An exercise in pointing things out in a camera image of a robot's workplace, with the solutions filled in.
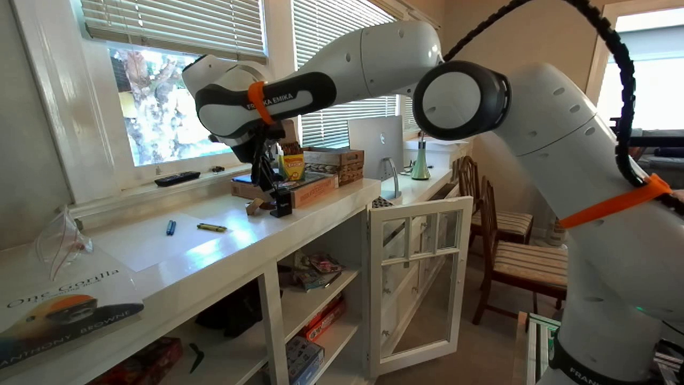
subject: window sill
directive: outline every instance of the window sill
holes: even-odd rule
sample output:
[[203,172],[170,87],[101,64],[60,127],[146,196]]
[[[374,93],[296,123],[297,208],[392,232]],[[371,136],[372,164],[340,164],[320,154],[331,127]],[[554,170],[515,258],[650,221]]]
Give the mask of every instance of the window sill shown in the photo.
[[188,204],[229,194],[229,177],[246,172],[250,172],[250,164],[232,167],[221,174],[202,174],[198,179],[170,188],[146,185],[134,191],[124,191],[113,200],[76,206],[71,208],[71,213],[83,224],[86,232],[134,223],[155,213],[177,210]]

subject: black cable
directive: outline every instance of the black cable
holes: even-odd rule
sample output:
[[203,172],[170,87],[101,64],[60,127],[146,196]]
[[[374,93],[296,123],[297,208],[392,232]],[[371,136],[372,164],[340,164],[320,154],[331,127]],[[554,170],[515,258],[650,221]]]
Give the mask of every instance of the black cable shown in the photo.
[[[472,28],[464,39],[460,39],[445,55],[445,63],[453,59],[456,54],[460,54],[474,37],[479,37],[483,31],[495,26],[498,19],[510,15],[511,10],[519,9],[531,0],[511,0],[510,4],[500,6],[497,12],[492,12],[485,22],[482,22],[478,28]],[[639,188],[646,185],[646,175],[637,174],[634,167],[634,159],[629,154],[630,150],[630,132],[634,132],[634,117],[636,117],[636,64],[629,55],[626,44],[622,44],[621,34],[612,28],[612,22],[600,15],[597,6],[590,4],[590,0],[566,0],[571,6],[575,6],[599,33],[608,49],[612,52],[619,69],[621,69],[621,81],[622,81],[622,111],[621,117],[615,117],[614,132],[619,136],[615,145],[615,164],[625,179]],[[681,217],[684,217],[684,202],[665,194],[658,200]]]

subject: white countertop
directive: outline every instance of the white countertop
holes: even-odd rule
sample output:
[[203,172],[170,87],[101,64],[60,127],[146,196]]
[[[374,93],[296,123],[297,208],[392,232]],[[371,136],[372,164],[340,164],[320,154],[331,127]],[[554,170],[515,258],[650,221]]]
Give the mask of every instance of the white countertop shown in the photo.
[[[426,200],[449,177],[452,172],[435,170],[429,182],[403,175],[398,204]],[[3,369],[0,380],[22,385],[88,383],[250,283],[282,257],[364,212],[379,194],[379,182],[359,179],[284,219],[269,213],[250,219],[246,217],[246,200],[209,200],[141,223],[88,234],[95,239],[95,252],[76,258],[56,280],[37,264],[28,246],[3,250],[0,306],[5,317],[0,317],[0,330],[6,328],[6,318],[18,318],[34,306],[19,303],[22,298],[56,293],[56,286],[69,286],[69,283],[80,283],[103,270],[118,272],[105,284],[105,298],[140,300],[146,309],[134,317]],[[164,229],[171,219],[177,221],[177,232],[167,237]],[[198,232],[198,223],[225,224],[229,232]]]

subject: floor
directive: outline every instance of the floor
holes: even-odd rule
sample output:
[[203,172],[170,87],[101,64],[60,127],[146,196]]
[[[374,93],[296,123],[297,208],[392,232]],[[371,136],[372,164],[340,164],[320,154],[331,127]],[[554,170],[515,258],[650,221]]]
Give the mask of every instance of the floor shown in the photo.
[[[445,303],[445,283],[437,280],[429,290],[424,309],[414,317],[409,328],[403,344],[398,348],[407,348],[414,343],[428,340],[440,330],[435,317],[435,309]],[[482,283],[482,264],[479,257],[470,257],[467,272],[467,288],[464,288],[464,309],[460,323],[460,343],[457,352],[412,366],[403,372],[385,375],[376,383],[379,385],[518,385],[515,369],[519,355],[515,351],[515,318],[498,312],[485,312],[482,326],[472,326],[470,318],[474,314],[474,306],[479,300],[479,283]],[[533,310],[533,296],[529,290],[519,290],[514,286],[497,284],[492,288],[492,303],[498,303],[510,310]],[[554,314],[554,300],[538,298],[538,312],[547,317]]]

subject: wall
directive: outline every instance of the wall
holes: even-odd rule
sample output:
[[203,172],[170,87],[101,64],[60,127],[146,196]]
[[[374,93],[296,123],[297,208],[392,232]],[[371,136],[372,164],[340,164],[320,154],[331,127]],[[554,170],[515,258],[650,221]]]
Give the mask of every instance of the wall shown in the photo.
[[0,58],[0,248],[9,248],[31,241],[71,191],[12,0],[0,0]]
[[[445,9],[443,49],[470,33],[505,0],[452,0]],[[580,87],[587,87],[597,34],[583,18],[563,0],[533,0],[478,37],[456,59],[472,59],[500,73],[525,64],[552,63]],[[492,132],[472,139],[472,156],[482,174],[492,177],[500,210],[526,210],[536,217],[536,236],[547,232],[557,217],[550,212],[526,172],[507,145]]]

